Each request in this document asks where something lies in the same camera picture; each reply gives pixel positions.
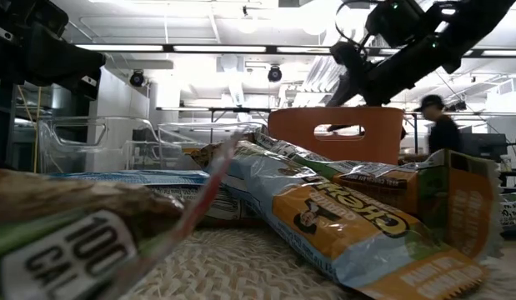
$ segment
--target person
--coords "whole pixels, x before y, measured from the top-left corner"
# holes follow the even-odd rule
[[[450,149],[461,152],[462,143],[458,126],[449,116],[443,113],[443,99],[438,95],[428,95],[421,101],[421,107],[415,109],[415,112],[423,114],[426,120],[435,122],[432,131],[428,136],[428,152],[435,153],[441,149]],[[408,156],[412,158],[426,158],[426,156]]]

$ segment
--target green wrapper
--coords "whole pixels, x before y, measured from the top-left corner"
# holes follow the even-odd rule
[[[0,299],[92,299],[183,205],[146,187],[0,170]]]

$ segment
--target woven placemat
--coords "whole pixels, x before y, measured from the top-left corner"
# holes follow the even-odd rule
[[[516,275],[485,264],[490,278],[467,299],[516,300]],[[327,280],[268,228],[203,229],[121,300],[360,299]]]

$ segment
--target fluorescent light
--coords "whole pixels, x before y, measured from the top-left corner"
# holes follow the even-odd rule
[[[322,53],[330,54],[329,47],[278,47],[279,53]]]
[[[400,51],[400,49],[380,49],[380,55],[393,55]]]
[[[485,50],[482,56],[516,56],[516,50]]]
[[[157,109],[173,112],[209,112],[207,107],[157,107]]]
[[[174,46],[175,52],[196,53],[264,53],[263,46]]]
[[[441,10],[441,13],[442,14],[446,14],[446,15],[453,15],[455,12],[456,12],[455,9],[447,9],[447,8],[445,8],[445,9]]]
[[[98,52],[162,52],[161,45],[107,45],[107,44],[78,44],[76,47]]]

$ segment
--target snack bar wrapper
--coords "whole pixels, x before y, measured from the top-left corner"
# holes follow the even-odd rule
[[[478,261],[500,257],[498,172],[493,161],[441,150],[426,162],[394,166],[331,162],[303,148],[254,134],[253,142],[422,220],[439,238]]]
[[[487,275],[415,217],[253,143],[239,142],[223,183],[320,271],[372,298],[447,299]]]
[[[503,194],[500,224],[506,232],[516,231],[516,192]]]
[[[0,300],[121,296],[209,210],[237,140],[185,206],[140,185],[0,170]]]
[[[197,197],[198,189],[209,178],[209,175],[203,171],[158,170],[56,173],[51,176],[141,184],[158,193],[182,199],[184,205]],[[242,205],[239,199],[232,197],[226,189],[221,188],[201,224],[207,226],[252,226],[263,224],[263,221],[251,209]]]

